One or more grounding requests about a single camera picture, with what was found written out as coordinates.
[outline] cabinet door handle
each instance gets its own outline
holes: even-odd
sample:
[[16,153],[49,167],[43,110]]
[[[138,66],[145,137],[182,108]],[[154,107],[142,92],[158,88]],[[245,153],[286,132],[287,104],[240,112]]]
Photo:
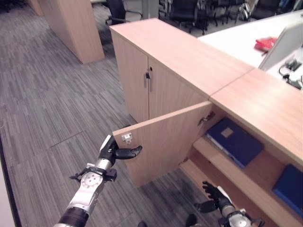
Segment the cabinet door handle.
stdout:
[[151,83],[151,82],[152,82],[152,79],[151,79],[151,76],[150,76],[149,72],[146,73],[146,78],[150,80],[150,82],[149,82],[149,85],[150,85],[150,92],[152,92],[152,91],[151,91],[151,89],[152,89],[152,83]]
[[146,73],[143,75],[144,87],[146,87]]

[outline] computer monitor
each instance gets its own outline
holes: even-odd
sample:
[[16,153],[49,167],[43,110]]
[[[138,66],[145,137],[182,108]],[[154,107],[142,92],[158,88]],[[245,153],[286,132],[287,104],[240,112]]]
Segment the computer monitor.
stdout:
[[269,70],[303,44],[303,22],[287,26],[267,53],[259,68]]

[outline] wooden cabinet top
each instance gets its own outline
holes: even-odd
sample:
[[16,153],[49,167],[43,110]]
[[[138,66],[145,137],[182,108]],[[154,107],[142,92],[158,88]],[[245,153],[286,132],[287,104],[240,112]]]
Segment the wooden cabinet top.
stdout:
[[210,100],[303,166],[302,92],[254,69]]
[[115,25],[110,29],[205,96],[253,69],[253,66],[155,18]]

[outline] blue folder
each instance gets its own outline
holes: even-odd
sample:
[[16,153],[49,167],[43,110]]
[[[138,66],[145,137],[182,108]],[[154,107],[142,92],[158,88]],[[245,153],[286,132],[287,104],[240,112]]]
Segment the blue folder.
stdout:
[[263,145],[229,118],[223,118],[206,136],[240,168],[244,168],[262,150]]
[[273,191],[303,218],[303,172],[288,165]]

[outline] metal handle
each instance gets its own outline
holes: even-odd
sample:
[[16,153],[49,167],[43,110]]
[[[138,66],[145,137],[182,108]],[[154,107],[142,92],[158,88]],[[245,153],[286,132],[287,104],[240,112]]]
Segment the metal handle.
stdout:
[[146,73],[143,75],[144,87],[146,87]]
[[152,89],[152,83],[151,83],[151,82],[152,82],[152,79],[151,79],[151,77],[150,77],[149,80],[150,80],[150,82],[149,82],[149,85],[150,85],[150,92],[152,92],[152,91],[151,91],[151,89]]
[[[149,69],[148,69],[148,71],[149,72],[152,72],[152,67],[150,67]],[[150,85],[150,92],[152,92],[151,91],[151,89],[152,89],[152,78],[151,78],[151,74],[150,73],[148,73],[148,79],[150,80],[150,82],[149,82],[149,85]]]

